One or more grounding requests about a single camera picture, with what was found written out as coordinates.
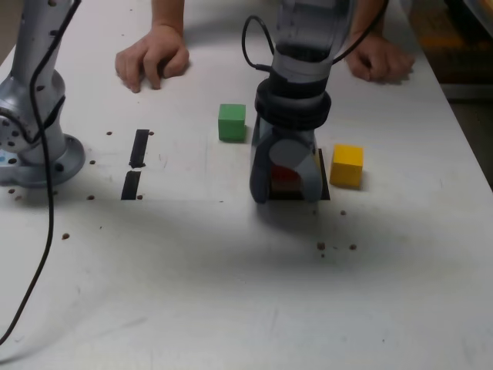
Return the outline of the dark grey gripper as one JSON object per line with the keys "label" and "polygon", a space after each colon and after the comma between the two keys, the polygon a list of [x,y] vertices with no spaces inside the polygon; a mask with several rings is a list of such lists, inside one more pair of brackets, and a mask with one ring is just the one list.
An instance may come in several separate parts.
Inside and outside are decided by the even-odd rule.
{"label": "dark grey gripper", "polygon": [[317,143],[313,130],[283,129],[257,119],[253,132],[250,193],[258,204],[270,194],[270,172],[276,190],[294,190],[308,202],[317,202],[322,194],[320,166],[313,153]]}

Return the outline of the person's left hand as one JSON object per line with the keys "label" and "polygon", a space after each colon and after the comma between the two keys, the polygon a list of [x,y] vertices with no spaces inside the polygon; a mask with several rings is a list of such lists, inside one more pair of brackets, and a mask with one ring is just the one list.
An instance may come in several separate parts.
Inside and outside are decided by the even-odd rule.
{"label": "person's left hand", "polygon": [[367,82],[401,81],[408,77],[414,65],[412,55],[378,32],[368,34],[345,61],[355,77]]}

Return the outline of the person's right hand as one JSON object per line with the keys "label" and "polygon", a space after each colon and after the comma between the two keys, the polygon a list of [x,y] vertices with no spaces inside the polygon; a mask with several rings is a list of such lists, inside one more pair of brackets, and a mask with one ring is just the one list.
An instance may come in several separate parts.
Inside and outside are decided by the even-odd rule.
{"label": "person's right hand", "polygon": [[153,89],[160,89],[162,79],[181,76],[188,66],[189,51],[183,34],[168,25],[154,25],[115,58],[116,75],[133,93],[140,92],[143,78]]}

